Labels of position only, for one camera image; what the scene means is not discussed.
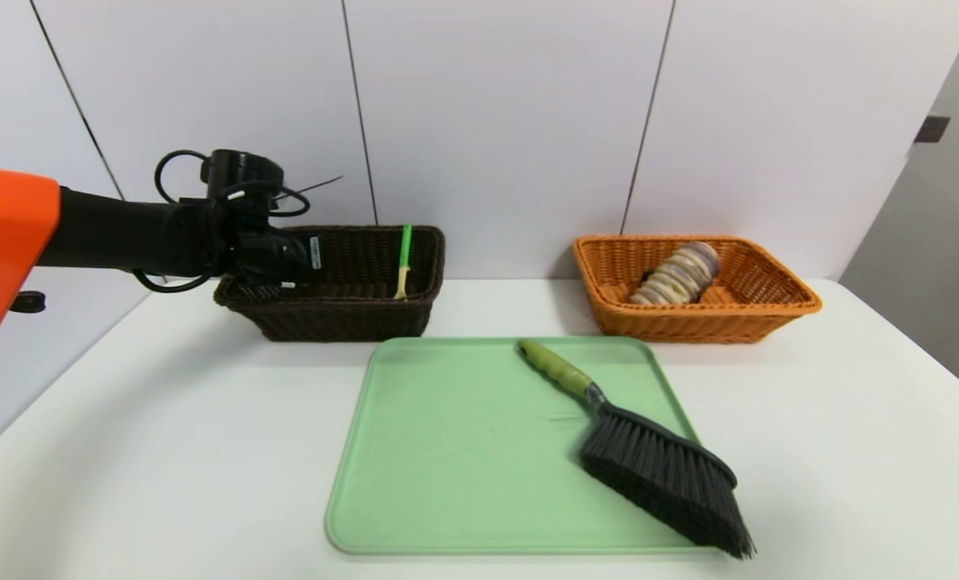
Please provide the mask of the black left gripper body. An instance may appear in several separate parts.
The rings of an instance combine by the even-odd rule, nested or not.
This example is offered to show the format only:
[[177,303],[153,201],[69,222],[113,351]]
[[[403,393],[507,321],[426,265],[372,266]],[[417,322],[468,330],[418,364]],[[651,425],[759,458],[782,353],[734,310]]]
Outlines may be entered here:
[[324,239],[319,234],[285,234],[281,250],[288,274],[320,274],[324,269]]

